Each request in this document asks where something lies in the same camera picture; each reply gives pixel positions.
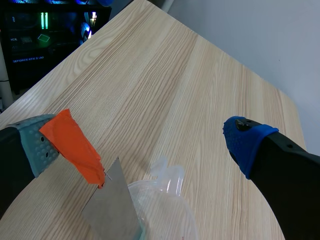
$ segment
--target clear plastic container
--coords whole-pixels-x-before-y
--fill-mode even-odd
[[[185,171],[182,166],[167,168],[161,157],[151,166],[156,180],[141,180],[128,185],[143,229],[140,240],[198,240],[194,215],[180,196]]]

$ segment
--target wood grain surface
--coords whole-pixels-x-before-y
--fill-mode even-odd
[[[185,169],[182,195],[199,239],[280,240],[268,203],[231,159],[222,127],[234,115],[305,147],[281,91],[145,0],[135,0],[0,115],[0,129],[69,108],[108,169],[149,179],[161,155]],[[15,199],[0,238],[92,239],[81,210],[96,186],[60,156]]]

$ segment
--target metal scraper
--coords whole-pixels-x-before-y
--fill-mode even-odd
[[[139,240],[142,234],[119,158],[82,210],[82,215],[100,239]]]

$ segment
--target computer case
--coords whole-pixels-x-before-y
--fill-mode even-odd
[[[11,89],[32,87],[103,27],[110,13],[97,0],[2,0],[0,39]]]

